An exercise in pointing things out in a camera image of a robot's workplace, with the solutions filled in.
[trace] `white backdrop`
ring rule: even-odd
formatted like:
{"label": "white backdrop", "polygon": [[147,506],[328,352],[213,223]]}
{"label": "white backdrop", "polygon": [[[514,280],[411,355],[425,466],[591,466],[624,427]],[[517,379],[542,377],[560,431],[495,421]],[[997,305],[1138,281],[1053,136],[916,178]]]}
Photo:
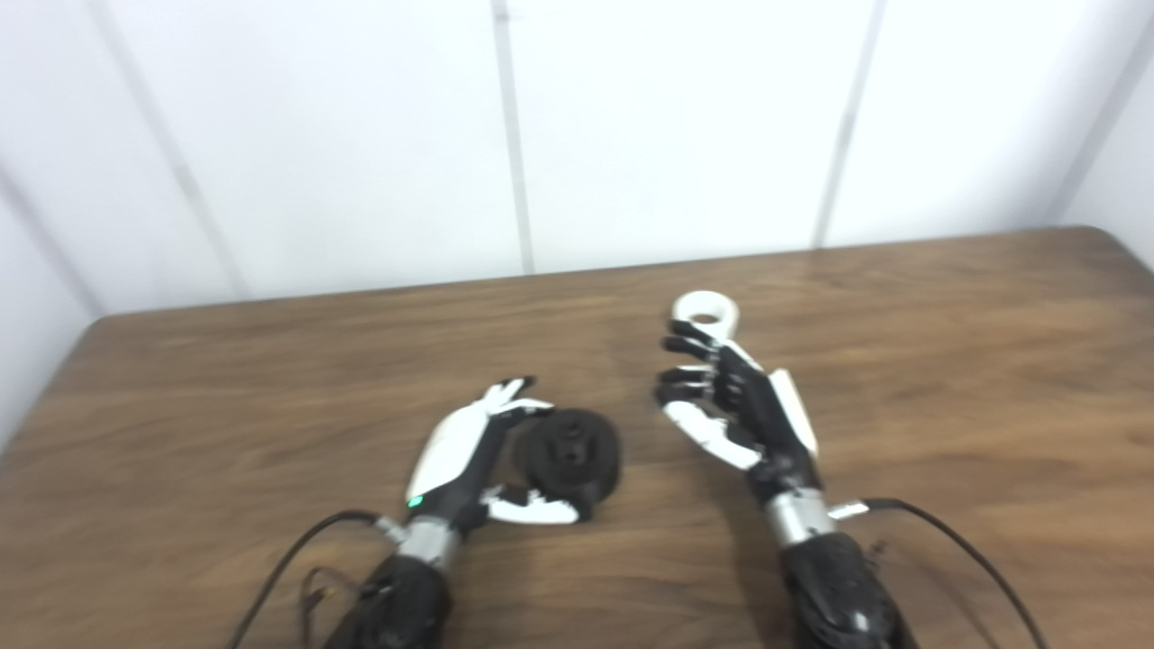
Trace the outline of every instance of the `white backdrop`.
{"label": "white backdrop", "polygon": [[0,442],[107,314],[1059,217],[1149,241],[1154,82],[1080,191],[1056,194],[1152,15],[1148,0],[8,0]]}

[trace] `black round object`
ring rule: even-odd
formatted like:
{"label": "black round object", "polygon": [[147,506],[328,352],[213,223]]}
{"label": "black round object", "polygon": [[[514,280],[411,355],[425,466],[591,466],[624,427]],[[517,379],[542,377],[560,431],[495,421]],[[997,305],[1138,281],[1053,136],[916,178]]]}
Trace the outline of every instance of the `black round object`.
{"label": "black round object", "polygon": [[557,410],[519,440],[529,483],[547,498],[568,500],[582,521],[605,500],[621,477],[617,432],[590,410]]}

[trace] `black cable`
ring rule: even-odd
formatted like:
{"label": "black cable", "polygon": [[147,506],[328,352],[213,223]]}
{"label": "black cable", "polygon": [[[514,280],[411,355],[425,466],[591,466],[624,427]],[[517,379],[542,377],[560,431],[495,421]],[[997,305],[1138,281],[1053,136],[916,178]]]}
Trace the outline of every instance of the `black cable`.
{"label": "black cable", "polygon": [[[300,592],[297,596],[297,607],[298,618],[300,621],[300,646],[302,649],[313,649],[313,610],[321,599],[324,599],[324,589],[313,590],[313,580],[317,575],[328,575],[330,579],[336,581],[346,591],[353,595],[360,594],[360,584],[353,577],[337,570],[336,568],[329,568],[327,566],[317,566],[305,575],[305,579],[300,582]],[[315,602],[312,600],[314,596],[320,595],[320,598]]]}
{"label": "black cable", "polygon": [[945,524],[941,519],[922,509],[921,507],[911,505],[905,500],[898,500],[897,498],[863,498],[862,503],[865,505],[865,507],[868,507],[871,512],[876,509],[904,509],[920,517],[927,523],[934,525],[935,528],[941,530],[942,534],[950,537],[951,540],[957,543],[962,550],[966,551],[966,554],[969,554],[971,559],[977,561],[977,565],[981,566],[991,577],[994,577],[994,581],[997,582],[998,587],[1002,589],[1002,592],[1005,594],[1006,598],[1010,599],[1010,603],[1013,604],[1014,610],[1018,611],[1018,616],[1021,618],[1021,621],[1026,625],[1026,628],[1029,631],[1029,635],[1034,640],[1034,644],[1037,646],[1037,649],[1049,649],[1049,644],[1046,642],[1046,637],[1042,635],[1042,629],[1039,628],[1037,622],[1034,621],[1034,616],[1031,614],[1029,609],[1027,609],[1026,604],[1021,600],[1020,597],[1018,597],[1018,594],[1014,591],[1013,587],[1010,585],[1010,582],[1007,582],[1006,579],[1002,576],[1002,573],[999,573],[998,569],[994,567],[994,564],[991,564],[989,559],[983,557],[982,553],[979,552],[976,547],[971,545],[971,543],[966,540],[960,534],[953,531],[953,528]]}
{"label": "black cable", "polygon": [[285,555],[282,557],[279,561],[277,561],[277,565],[276,567],[272,568],[272,572],[269,573],[268,579],[264,580],[264,585],[262,585],[261,590],[256,594],[256,599],[253,600],[253,605],[249,606],[248,612],[245,613],[245,617],[240,620],[240,624],[237,625],[237,631],[232,634],[232,640],[230,640],[228,644],[226,644],[225,647],[227,649],[238,649],[238,647],[240,647],[240,643],[245,640],[245,634],[248,633],[248,627],[253,626],[253,620],[255,620],[256,614],[261,612],[261,606],[263,606],[264,600],[269,598],[269,595],[272,592],[272,588],[276,587],[277,584],[277,580],[279,580],[280,575],[284,574],[285,568],[288,567],[288,564],[293,560],[293,557],[295,557],[297,553],[300,552],[300,549],[305,547],[305,545],[309,540],[312,540],[313,537],[324,531],[325,528],[332,527],[334,524],[339,523],[342,521],[361,521],[364,523],[372,525],[376,523],[376,521],[380,517],[381,517],[380,514],[373,512],[366,512],[362,509],[346,509],[344,512],[338,512],[329,516],[328,519],[321,521],[320,523],[316,523],[315,525],[309,528],[308,531],[302,534],[301,537],[298,538],[295,543],[293,543],[292,546],[288,547],[288,551],[285,552]]}

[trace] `wood grain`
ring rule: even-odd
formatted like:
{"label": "wood grain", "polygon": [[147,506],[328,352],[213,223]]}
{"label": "wood grain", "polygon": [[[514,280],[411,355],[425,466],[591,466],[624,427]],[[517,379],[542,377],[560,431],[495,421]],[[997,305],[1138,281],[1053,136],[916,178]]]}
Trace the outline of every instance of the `wood grain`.
{"label": "wood grain", "polygon": [[[9,649],[220,646],[279,553],[332,510],[398,515],[436,422],[489,382],[620,427],[589,525],[492,524],[454,574],[452,649],[788,647],[740,476],[650,398],[672,300],[715,289],[787,366],[831,499],[954,524],[1056,648],[1154,637],[1154,278],[1095,230],[717,260],[115,316],[92,326],[0,458]],[[996,587],[926,525],[883,576],[924,647],[1026,647]],[[295,647],[310,565],[366,570],[364,530],[310,546],[252,648]],[[340,603],[327,603],[332,620]]]}

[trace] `white ring handle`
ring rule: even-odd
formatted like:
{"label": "white ring handle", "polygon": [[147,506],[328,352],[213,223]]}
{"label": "white ring handle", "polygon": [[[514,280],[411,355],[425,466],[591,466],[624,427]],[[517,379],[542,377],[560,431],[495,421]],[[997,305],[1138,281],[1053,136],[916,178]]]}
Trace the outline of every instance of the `white ring handle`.
{"label": "white ring handle", "polygon": [[[698,322],[694,320],[694,316],[697,315],[705,315],[714,321]],[[737,331],[740,315],[741,312],[737,309],[736,303],[713,291],[692,291],[673,303],[674,320],[689,320],[698,329],[718,341],[733,340],[734,333]]]}

